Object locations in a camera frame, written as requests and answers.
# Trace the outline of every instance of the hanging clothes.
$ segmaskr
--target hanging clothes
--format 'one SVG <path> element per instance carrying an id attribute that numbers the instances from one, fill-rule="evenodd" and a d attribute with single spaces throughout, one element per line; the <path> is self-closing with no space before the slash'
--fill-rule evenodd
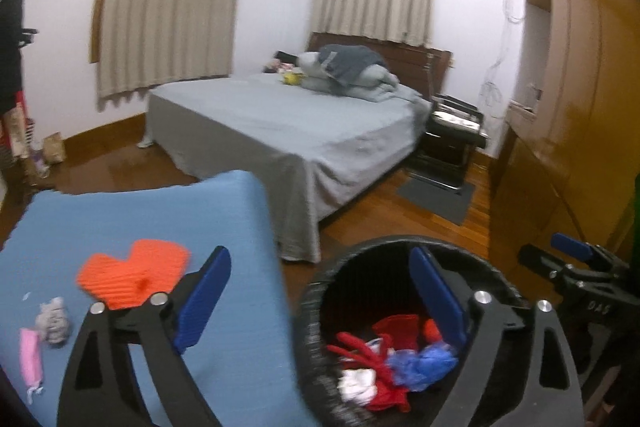
<path id="1" fill-rule="evenodd" d="M 0 1 L 0 115 L 16 106 L 22 90 L 22 5 L 24 0 Z"/>
<path id="2" fill-rule="evenodd" d="M 28 117 L 24 92 L 14 95 L 14 108 L 0 118 L 0 167 L 7 168 L 14 158 L 27 158 L 30 155 L 33 120 Z"/>

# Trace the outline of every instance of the wooden headboard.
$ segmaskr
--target wooden headboard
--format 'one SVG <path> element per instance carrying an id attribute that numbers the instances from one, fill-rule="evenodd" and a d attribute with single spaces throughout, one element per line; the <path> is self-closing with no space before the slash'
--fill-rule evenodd
<path id="1" fill-rule="evenodd" d="M 398 77 L 401 84 L 420 92 L 425 98 L 440 93 L 444 76 L 449 69 L 451 52 L 443 52 L 432 48 L 409 46 L 390 41 L 377 41 L 366 37 L 350 35 L 334 35 L 331 33 L 313 33 L 309 40 L 308 50 L 318 51 L 326 44 L 344 44 L 347 46 L 363 45 L 382 55 L 389 66 L 389 71 Z M 429 55 L 433 54 L 433 90 L 429 93 L 427 72 L 425 67 L 429 62 Z"/>

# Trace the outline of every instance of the green object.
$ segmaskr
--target green object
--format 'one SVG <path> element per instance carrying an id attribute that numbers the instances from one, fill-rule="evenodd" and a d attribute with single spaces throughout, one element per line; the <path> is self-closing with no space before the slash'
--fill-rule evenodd
<path id="1" fill-rule="evenodd" d="M 640 174 L 636 176 L 636 201 L 634 202 L 634 247 L 631 252 L 631 280 L 640 289 Z"/>

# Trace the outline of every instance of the clothes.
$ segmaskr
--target clothes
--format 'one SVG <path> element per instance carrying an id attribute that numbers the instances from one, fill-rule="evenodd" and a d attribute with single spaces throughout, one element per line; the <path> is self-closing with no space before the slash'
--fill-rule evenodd
<path id="1" fill-rule="evenodd" d="M 366 68 L 378 64 L 386 68 L 385 59 L 366 46 L 327 44 L 318 52 L 322 69 L 341 86 L 353 85 Z"/>
<path id="2" fill-rule="evenodd" d="M 20 328 L 20 370 L 27 385 L 27 401 L 42 391 L 42 361 L 36 331 Z"/>
<path id="3" fill-rule="evenodd" d="M 332 353 L 337 353 L 344 357 L 352 358 L 359 362 L 362 367 L 373 369 L 376 372 L 376 396 L 366 406 L 370 411 L 382 411 L 391 407 L 398 407 L 402 412 L 411 410 L 406 394 L 408 389 L 398 387 L 394 384 L 394 375 L 389 367 L 385 365 L 387 347 L 391 338 L 388 335 L 380 335 L 380 354 L 375 354 L 363 340 L 354 337 L 350 333 L 341 332 L 336 335 L 336 339 L 345 346 L 356 350 L 356 353 L 349 352 L 339 346 L 328 345 L 327 349 Z"/>
<path id="4" fill-rule="evenodd" d="M 448 344 L 437 343 L 420 353 L 411 349 L 396 351 L 385 363 L 394 372 L 395 385 L 417 392 L 446 377 L 458 365 L 458 359 Z"/>
<path id="5" fill-rule="evenodd" d="M 23 2 L 24 0 L 0 1 L 0 99 L 3 108 L 7 108 L 11 97 L 22 90 L 20 43 Z"/>
<path id="6" fill-rule="evenodd" d="M 30 136 L 33 132 L 33 120 L 28 118 L 27 106 L 24 101 L 24 92 L 19 91 L 11 95 L 10 100 L 0 99 L 0 103 L 6 103 L 0 110 L 9 108 L 2 114 L 0 121 L 0 147 L 6 154 L 13 158 L 27 158 L 30 150 Z"/>
<path id="7" fill-rule="evenodd" d="M 442 342 L 442 335 L 436 325 L 436 321 L 433 319 L 425 321 L 424 326 L 422 327 L 422 336 L 424 336 L 424 339 L 429 344 Z"/>
<path id="8" fill-rule="evenodd" d="M 367 346 L 370 347 L 370 349 L 376 355 L 379 355 L 380 354 L 380 347 L 382 346 L 383 343 L 384 343 L 383 339 L 378 338 L 378 339 L 373 339 L 372 341 L 369 341 L 367 343 Z M 396 352 L 396 350 L 393 347 L 386 347 L 386 355 L 387 356 L 389 356 L 389 355 L 391 355 L 392 353 L 395 353 L 395 352 Z M 345 369 L 352 369 L 354 367 L 358 367 L 358 363 L 355 362 L 350 357 L 340 357 L 340 363 L 342 364 L 342 367 L 344 367 Z"/>
<path id="9" fill-rule="evenodd" d="M 338 382 L 338 390 L 344 402 L 355 402 L 361 407 L 376 397 L 376 372 L 373 369 L 346 369 Z"/>
<path id="10" fill-rule="evenodd" d="M 376 322 L 372 329 L 379 337 L 391 337 L 394 349 L 418 349 L 418 315 L 391 315 Z"/>
<path id="11" fill-rule="evenodd" d="M 63 344 L 68 339 L 70 327 L 62 297 L 55 297 L 49 304 L 40 305 L 40 315 L 36 317 L 36 331 L 41 341 Z"/>
<path id="12" fill-rule="evenodd" d="M 189 256 L 189 251 L 176 243 L 139 239 L 126 261 L 103 253 L 92 255 L 76 282 L 111 310 L 133 308 L 154 293 L 171 292 L 184 274 Z"/>

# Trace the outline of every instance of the folded blanket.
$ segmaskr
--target folded blanket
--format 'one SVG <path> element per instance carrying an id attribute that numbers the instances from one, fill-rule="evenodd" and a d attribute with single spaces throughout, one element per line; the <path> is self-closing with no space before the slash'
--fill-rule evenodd
<path id="1" fill-rule="evenodd" d="M 318 61 L 318 52 L 305 52 L 298 57 L 298 67 L 306 76 L 314 78 L 331 78 Z M 365 68 L 362 73 L 351 83 L 351 86 L 376 87 L 381 83 L 398 85 L 398 78 L 389 73 L 384 66 L 372 64 Z"/>
<path id="2" fill-rule="evenodd" d="M 382 55 L 366 46 L 327 44 L 318 51 L 318 61 L 322 69 L 344 87 L 356 85 L 357 78 L 369 66 L 386 68 Z"/>
<path id="3" fill-rule="evenodd" d="M 416 90 L 411 87 L 403 86 L 398 83 L 398 78 L 395 75 L 391 75 L 396 79 L 396 84 L 382 83 L 376 87 L 362 87 L 362 86 L 348 86 L 342 87 L 332 78 L 316 78 L 314 76 L 306 76 L 300 80 L 300 87 L 309 89 L 312 91 L 322 92 L 325 94 L 333 94 L 335 96 L 349 96 L 351 98 L 361 98 L 368 102 L 383 102 L 390 98 L 402 98 L 409 102 L 417 102 L 422 99 L 422 96 Z"/>

